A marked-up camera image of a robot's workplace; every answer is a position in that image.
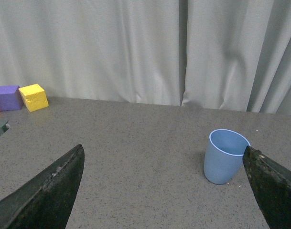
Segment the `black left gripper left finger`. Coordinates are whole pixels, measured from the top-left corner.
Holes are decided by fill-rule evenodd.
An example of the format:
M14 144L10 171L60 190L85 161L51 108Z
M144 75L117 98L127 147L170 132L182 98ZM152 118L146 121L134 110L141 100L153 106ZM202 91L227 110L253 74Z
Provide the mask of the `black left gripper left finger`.
M84 171L76 145L19 189L0 200L0 229L64 229Z

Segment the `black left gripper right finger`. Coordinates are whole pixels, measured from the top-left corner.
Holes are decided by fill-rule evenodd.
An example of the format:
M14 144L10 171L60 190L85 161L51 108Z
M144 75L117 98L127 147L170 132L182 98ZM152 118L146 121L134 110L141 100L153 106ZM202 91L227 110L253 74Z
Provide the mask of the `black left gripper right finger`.
M250 146L243 165L269 228L291 229L291 171Z

